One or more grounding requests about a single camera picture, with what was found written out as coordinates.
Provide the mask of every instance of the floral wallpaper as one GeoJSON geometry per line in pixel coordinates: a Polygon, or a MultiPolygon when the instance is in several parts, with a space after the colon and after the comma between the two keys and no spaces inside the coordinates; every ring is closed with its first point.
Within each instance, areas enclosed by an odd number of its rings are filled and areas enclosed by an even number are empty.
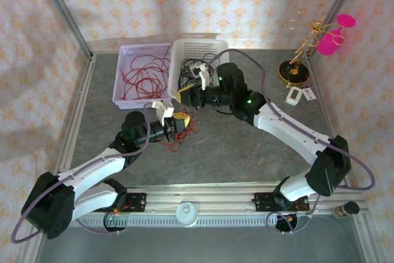
{"type": "Polygon", "coordinates": [[[289,32],[292,8],[334,0],[65,0],[91,51],[128,43],[172,42],[182,33],[220,33],[230,47],[298,48],[304,32],[289,32]]]}
{"type": "MultiPolygon", "coordinates": [[[[356,27],[344,29],[346,42],[332,56],[318,55],[315,71],[334,133],[374,172],[367,192],[385,257],[394,262],[394,0],[348,0],[343,12],[356,27]]],[[[353,185],[368,185],[357,165],[353,185]]]]}
{"type": "Polygon", "coordinates": [[[0,0],[0,16],[0,261],[11,263],[10,234],[37,177],[55,168],[86,59],[52,0],[0,0]]]}

